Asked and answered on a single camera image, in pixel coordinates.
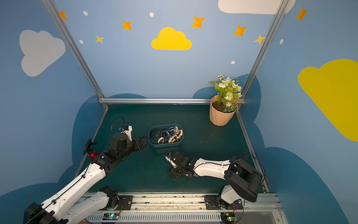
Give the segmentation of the left aluminium frame post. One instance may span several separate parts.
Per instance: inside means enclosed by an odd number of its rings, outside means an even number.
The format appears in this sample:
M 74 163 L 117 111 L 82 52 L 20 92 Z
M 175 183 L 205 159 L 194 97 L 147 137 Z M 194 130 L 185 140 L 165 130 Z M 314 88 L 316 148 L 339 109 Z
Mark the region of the left aluminium frame post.
M 64 40 L 68 44 L 70 50 L 72 51 L 75 59 L 77 60 L 78 64 L 80 65 L 81 69 L 83 70 L 85 76 L 87 77 L 89 83 L 91 84 L 93 90 L 97 94 L 99 98 L 105 98 L 104 93 L 102 92 L 95 76 L 93 75 L 90 67 L 88 66 L 84 56 L 82 55 L 75 39 L 71 35 L 64 19 L 61 17 L 60 12 L 58 11 L 57 6 L 55 5 L 54 1 L 49 0 L 42 0 L 42 3 L 46 7 L 46 10 L 50 14 L 51 18 L 55 22 L 57 28 L 59 29 L 61 35 L 63 36 Z

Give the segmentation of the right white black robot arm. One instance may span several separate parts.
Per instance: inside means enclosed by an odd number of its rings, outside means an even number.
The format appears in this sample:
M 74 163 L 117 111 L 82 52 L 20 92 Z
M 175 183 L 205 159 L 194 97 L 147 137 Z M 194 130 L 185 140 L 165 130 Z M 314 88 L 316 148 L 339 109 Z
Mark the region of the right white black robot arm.
M 202 158 L 190 160 L 180 152 L 169 153 L 165 158 L 172 165 L 168 173 L 173 180 L 181 176 L 187 180 L 208 176 L 227 182 L 217 196 L 204 197 L 207 210 L 242 208 L 241 203 L 244 201 L 252 203 L 257 201 L 263 174 L 244 158 L 225 161 L 210 161 Z

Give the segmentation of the green circuit board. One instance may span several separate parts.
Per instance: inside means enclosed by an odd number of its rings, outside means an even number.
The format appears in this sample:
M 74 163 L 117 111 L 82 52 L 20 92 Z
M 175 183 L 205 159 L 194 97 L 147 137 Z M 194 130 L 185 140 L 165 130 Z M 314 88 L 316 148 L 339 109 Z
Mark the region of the green circuit board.
M 103 214 L 103 221 L 117 221 L 119 220 L 120 214 L 119 213 L 104 213 Z
M 221 224 L 233 224 L 236 222 L 236 217 L 232 213 L 221 213 Z

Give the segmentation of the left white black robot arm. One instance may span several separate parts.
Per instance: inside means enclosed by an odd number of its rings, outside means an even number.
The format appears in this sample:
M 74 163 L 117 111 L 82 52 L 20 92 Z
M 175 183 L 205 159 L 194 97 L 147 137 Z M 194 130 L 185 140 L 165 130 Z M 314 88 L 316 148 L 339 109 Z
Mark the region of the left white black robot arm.
M 112 205 L 117 205 L 117 192 L 105 187 L 94 196 L 75 205 L 75 202 L 93 185 L 112 172 L 131 153 L 146 148 L 149 138 L 140 136 L 132 140 L 125 133 L 110 138 L 107 149 L 98 154 L 63 189 L 41 204 L 32 203 L 24 212 L 25 224 L 77 224 L 90 214 Z

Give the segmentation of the blue translucent watch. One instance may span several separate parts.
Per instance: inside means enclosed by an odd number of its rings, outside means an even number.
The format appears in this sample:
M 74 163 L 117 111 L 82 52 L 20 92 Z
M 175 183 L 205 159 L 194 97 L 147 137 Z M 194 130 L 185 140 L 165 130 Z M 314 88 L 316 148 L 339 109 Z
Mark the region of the blue translucent watch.
M 176 129 L 175 127 L 169 127 L 167 130 L 166 130 L 166 133 L 165 133 L 165 138 L 167 141 L 170 140 L 170 138 L 172 138 L 173 136 L 176 135 Z

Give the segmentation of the white strap watch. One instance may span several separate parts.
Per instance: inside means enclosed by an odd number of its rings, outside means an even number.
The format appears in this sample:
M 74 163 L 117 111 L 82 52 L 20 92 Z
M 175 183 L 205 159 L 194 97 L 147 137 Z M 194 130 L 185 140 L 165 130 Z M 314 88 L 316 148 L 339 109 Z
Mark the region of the white strap watch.
M 165 137 L 160 137 L 158 139 L 158 144 L 164 144 L 166 142 L 166 138 Z

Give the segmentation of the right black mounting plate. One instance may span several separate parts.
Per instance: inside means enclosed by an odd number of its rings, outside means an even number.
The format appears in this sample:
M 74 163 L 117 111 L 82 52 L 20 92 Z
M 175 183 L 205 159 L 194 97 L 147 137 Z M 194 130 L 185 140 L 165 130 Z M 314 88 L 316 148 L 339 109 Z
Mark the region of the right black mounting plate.
M 243 204 L 241 199 L 233 203 L 227 203 L 222 200 L 218 195 L 205 195 L 205 206 L 207 210 L 242 210 Z

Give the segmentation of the right aluminium frame post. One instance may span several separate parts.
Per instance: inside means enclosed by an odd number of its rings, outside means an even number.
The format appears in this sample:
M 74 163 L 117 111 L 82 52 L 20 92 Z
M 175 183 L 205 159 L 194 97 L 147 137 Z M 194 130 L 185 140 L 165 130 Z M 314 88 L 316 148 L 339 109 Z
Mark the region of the right aluminium frame post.
M 279 7 L 278 7 L 278 10 L 273 18 L 273 21 L 266 33 L 266 38 L 264 39 L 264 42 L 261 44 L 261 47 L 260 47 L 260 50 L 258 52 L 258 55 L 255 59 L 255 62 L 253 64 L 253 67 L 244 83 L 244 86 L 242 88 L 242 97 L 245 98 L 254 79 L 255 79 L 255 76 L 256 74 L 258 73 L 259 69 L 260 69 L 260 66 L 266 56 L 266 53 L 279 29 L 279 26 L 285 16 L 285 11 L 286 9 L 288 8 L 289 6 L 289 0 L 284 0 L 284 1 L 281 1 Z

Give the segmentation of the right green circuit board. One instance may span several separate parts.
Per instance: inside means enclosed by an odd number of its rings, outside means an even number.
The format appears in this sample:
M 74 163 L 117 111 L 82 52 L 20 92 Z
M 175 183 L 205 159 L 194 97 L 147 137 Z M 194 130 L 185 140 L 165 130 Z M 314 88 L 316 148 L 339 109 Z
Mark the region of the right green circuit board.
M 232 213 L 221 213 L 221 224 L 233 224 L 236 222 L 236 217 Z

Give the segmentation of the cream band watch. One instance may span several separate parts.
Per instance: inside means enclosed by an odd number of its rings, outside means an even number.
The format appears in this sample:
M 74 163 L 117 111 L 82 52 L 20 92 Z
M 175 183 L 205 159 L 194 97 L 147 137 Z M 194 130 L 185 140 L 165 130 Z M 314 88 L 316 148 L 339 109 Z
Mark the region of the cream band watch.
M 177 133 L 175 135 L 173 135 L 170 139 L 169 139 L 169 143 L 173 143 L 175 141 L 178 141 L 183 135 L 183 130 L 179 130 L 177 131 Z

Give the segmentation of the black round watch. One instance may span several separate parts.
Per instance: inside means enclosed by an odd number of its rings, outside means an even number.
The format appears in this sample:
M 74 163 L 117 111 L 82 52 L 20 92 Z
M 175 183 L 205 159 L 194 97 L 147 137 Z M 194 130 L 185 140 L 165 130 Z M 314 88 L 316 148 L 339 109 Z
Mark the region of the black round watch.
M 162 130 L 161 129 L 154 129 L 151 132 L 151 137 L 155 140 L 159 140 L 162 137 Z

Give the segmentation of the horizontal aluminium frame bar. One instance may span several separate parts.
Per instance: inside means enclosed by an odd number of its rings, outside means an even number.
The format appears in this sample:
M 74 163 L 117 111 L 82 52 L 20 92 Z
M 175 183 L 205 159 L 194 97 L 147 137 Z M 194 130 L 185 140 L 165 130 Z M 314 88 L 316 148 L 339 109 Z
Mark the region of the horizontal aluminium frame bar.
M 99 98 L 101 104 L 148 104 L 148 105 L 208 105 L 211 99 L 139 99 L 139 98 Z

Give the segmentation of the peach ribbed flower pot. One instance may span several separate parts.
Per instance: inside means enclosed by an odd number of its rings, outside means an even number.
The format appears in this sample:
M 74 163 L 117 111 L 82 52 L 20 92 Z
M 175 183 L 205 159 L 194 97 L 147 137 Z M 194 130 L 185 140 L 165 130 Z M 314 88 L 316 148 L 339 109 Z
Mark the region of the peach ribbed flower pot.
M 234 113 L 238 109 L 238 103 L 234 102 L 234 111 L 230 113 L 223 113 L 218 110 L 216 110 L 213 106 L 214 102 L 216 102 L 218 99 L 218 96 L 214 96 L 210 101 L 210 111 L 209 111 L 209 118 L 212 124 L 216 126 L 225 126 L 233 117 Z

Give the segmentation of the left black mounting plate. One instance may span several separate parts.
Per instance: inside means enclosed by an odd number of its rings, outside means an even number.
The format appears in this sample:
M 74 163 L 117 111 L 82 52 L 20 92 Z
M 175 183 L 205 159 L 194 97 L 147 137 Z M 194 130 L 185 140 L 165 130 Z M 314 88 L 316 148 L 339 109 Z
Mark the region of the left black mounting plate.
M 109 204 L 102 208 L 101 211 L 130 211 L 133 201 L 132 195 L 118 195 L 117 204 L 109 202 Z

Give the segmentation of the aluminium frame post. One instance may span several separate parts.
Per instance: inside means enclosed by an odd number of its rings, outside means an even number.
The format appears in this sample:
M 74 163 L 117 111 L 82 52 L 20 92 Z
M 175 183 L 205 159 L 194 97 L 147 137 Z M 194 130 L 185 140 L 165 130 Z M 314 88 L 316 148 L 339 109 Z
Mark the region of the aluminium frame post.
M 55 22 L 57 28 L 59 29 L 61 35 L 63 36 L 64 40 L 68 44 L 70 50 L 72 51 L 75 59 L 77 60 L 78 64 L 80 65 L 81 69 L 83 70 L 85 76 L 87 77 L 89 83 L 91 84 L 93 90 L 97 94 L 99 98 L 105 98 L 104 93 L 102 92 L 95 76 L 93 75 L 90 67 L 88 66 L 84 56 L 82 55 L 75 39 L 71 35 L 64 19 L 61 17 L 60 12 L 58 11 L 57 6 L 55 5 L 54 1 L 49 0 L 42 0 L 42 3 L 46 7 L 46 10 L 50 14 L 51 18 Z
M 278 7 L 278 10 L 273 18 L 273 21 L 266 33 L 266 38 L 264 39 L 264 42 L 261 44 L 261 47 L 260 47 L 260 50 L 258 52 L 258 55 L 255 59 L 255 62 L 253 64 L 253 67 L 244 83 L 244 86 L 242 88 L 242 97 L 245 98 L 254 79 L 255 79 L 255 76 L 256 74 L 258 73 L 259 69 L 260 69 L 260 66 L 266 56 L 266 53 L 279 29 L 279 26 L 285 16 L 285 11 L 286 9 L 288 8 L 289 6 L 289 0 L 284 0 L 284 1 L 281 1 L 279 7 Z

